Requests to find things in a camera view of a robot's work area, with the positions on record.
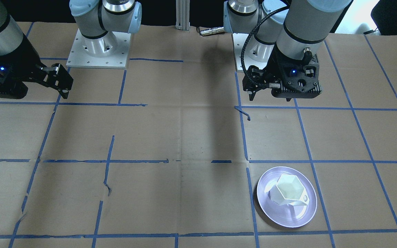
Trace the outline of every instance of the white mounting plate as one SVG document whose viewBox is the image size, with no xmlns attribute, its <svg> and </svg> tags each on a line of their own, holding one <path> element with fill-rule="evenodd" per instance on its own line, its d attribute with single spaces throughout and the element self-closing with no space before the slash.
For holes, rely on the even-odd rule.
<svg viewBox="0 0 397 248">
<path fill-rule="evenodd" d="M 233 33 L 232 34 L 232 41 L 234 44 L 235 66 L 236 66 L 237 72 L 243 72 L 243 69 L 241 67 L 241 49 L 243 48 L 246 38 L 247 38 L 247 33 Z M 246 51 L 244 52 L 244 65 L 246 66 L 246 69 L 250 65 L 254 65 L 260 69 L 263 69 L 263 68 L 265 68 L 266 64 L 267 64 L 267 62 L 254 61 L 247 55 Z"/>
<path fill-rule="evenodd" d="M 128 54 L 131 44 L 130 33 L 113 32 L 116 36 L 118 47 L 115 53 L 107 57 L 93 57 L 84 49 L 82 34 L 78 30 L 68 55 L 67 66 L 76 68 L 106 68 L 106 69 L 126 69 Z"/>
</svg>

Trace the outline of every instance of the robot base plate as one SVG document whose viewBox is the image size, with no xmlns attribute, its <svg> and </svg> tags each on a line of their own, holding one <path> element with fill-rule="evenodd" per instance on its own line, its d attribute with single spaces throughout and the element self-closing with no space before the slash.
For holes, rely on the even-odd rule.
<svg viewBox="0 0 397 248">
<path fill-rule="evenodd" d="M 84 49 L 82 34 L 78 30 L 68 56 L 67 66 L 75 68 L 126 69 L 131 44 L 130 33 L 113 32 L 117 38 L 118 47 L 115 53 L 106 57 L 93 57 Z"/>
</svg>

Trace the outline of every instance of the white plate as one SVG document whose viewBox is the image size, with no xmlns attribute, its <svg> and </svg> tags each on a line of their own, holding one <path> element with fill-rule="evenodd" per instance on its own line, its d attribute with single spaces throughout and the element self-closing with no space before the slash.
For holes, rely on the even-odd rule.
<svg viewBox="0 0 397 248">
<path fill-rule="evenodd" d="M 296 175 L 304 185 L 309 196 L 307 206 L 291 206 L 289 204 L 279 206 L 269 198 L 269 190 L 275 185 L 282 174 Z M 257 197 L 263 212 L 275 223 L 285 227 L 300 227 L 309 223 L 315 215 L 318 204 L 315 189 L 309 179 L 301 172 L 285 167 L 278 166 L 266 171 L 260 177 L 257 185 Z"/>
</svg>

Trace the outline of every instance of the light blue joint cap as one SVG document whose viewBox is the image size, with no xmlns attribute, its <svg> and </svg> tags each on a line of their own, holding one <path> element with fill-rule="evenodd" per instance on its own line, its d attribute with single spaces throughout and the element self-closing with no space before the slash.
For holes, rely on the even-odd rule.
<svg viewBox="0 0 397 248">
<path fill-rule="evenodd" d="M 229 10 L 227 9 L 227 1 L 223 3 L 223 28 L 226 33 L 233 33 L 231 21 L 229 19 Z"/>
<path fill-rule="evenodd" d="M 82 16 L 98 6 L 99 0 L 70 0 L 71 15 Z"/>
<path fill-rule="evenodd" d="M 286 4 L 281 2 L 280 0 L 264 0 L 263 2 L 263 10 L 266 12 L 266 14 L 269 14 L 272 11 L 275 11 L 285 6 Z M 287 12 L 289 12 L 288 9 L 274 14 L 273 16 L 271 16 L 271 19 L 274 20 L 274 22 L 283 25 L 284 20 L 286 19 Z"/>
<path fill-rule="evenodd" d="M 140 30 L 140 22 L 142 22 L 142 5 L 135 2 L 133 18 L 131 19 L 128 33 L 137 33 Z"/>
<path fill-rule="evenodd" d="M 323 12 L 343 10 L 352 0 L 307 0 L 314 8 Z"/>
</svg>

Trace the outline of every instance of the white teacup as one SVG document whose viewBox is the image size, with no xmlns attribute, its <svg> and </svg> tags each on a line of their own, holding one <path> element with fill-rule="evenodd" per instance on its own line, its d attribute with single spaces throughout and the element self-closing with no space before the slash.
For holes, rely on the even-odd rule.
<svg viewBox="0 0 397 248">
<path fill-rule="evenodd" d="M 269 191 L 269 198 L 278 205 L 307 206 L 309 196 L 296 175 L 282 174 Z"/>
</svg>

